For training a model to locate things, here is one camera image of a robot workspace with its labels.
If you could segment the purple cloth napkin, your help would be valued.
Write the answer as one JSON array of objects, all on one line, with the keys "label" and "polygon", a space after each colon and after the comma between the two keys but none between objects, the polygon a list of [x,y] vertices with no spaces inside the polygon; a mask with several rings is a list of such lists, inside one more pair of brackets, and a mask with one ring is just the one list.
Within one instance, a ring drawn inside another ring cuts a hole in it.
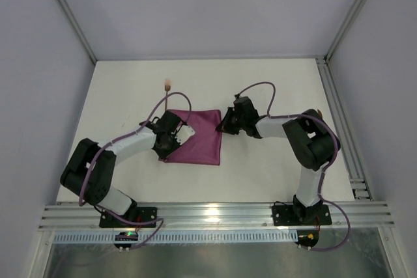
[{"label": "purple cloth napkin", "polygon": [[216,131],[216,127],[221,120],[218,109],[192,111],[187,123],[195,134],[164,162],[219,166],[222,134]]}]

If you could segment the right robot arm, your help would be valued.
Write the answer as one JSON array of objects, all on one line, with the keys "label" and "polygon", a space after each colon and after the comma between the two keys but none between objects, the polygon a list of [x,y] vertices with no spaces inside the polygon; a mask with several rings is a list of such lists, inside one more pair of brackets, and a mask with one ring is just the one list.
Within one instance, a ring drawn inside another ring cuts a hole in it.
[{"label": "right robot arm", "polygon": [[237,96],[228,107],[217,132],[256,138],[284,138],[300,164],[298,189],[291,204],[275,202],[272,218],[275,226],[314,225],[328,213],[321,190],[324,175],[334,163],[340,142],[319,112],[314,109],[298,115],[260,115],[247,97]]}]

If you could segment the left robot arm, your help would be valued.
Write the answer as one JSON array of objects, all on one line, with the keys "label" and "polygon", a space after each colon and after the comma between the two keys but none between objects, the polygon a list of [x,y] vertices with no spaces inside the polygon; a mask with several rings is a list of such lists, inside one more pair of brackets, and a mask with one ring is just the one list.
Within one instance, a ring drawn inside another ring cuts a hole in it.
[{"label": "left robot arm", "polygon": [[154,151],[166,160],[195,135],[195,130],[171,111],[140,122],[139,128],[107,143],[82,139],[73,151],[60,184],[78,196],[79,204],[101,211],[101,227],[154,228],[161,219],[147,213],[131,197],[112,186],[118,164],[136,154]]}]

